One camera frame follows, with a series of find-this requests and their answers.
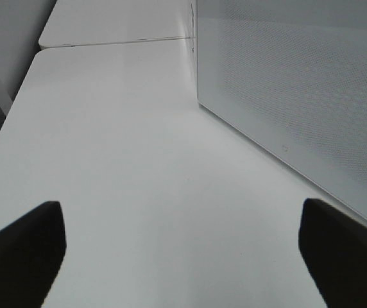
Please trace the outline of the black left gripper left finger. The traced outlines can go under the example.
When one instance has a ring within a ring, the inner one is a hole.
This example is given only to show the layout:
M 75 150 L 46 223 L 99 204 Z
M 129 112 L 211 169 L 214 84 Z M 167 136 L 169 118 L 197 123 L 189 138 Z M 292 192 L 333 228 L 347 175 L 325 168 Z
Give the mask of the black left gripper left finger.
M 61 204 L 47 201 L 0 230 L 0 307 L 41 307 L 67 248 Z

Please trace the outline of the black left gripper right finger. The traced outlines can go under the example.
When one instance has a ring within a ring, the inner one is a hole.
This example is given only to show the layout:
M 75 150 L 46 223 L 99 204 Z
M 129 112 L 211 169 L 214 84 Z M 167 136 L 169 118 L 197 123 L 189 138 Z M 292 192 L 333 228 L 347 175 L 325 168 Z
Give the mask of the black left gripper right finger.
M 298 247 L 327 307 L 367 307 L 366 226 L 320 199 L 306 199 Z

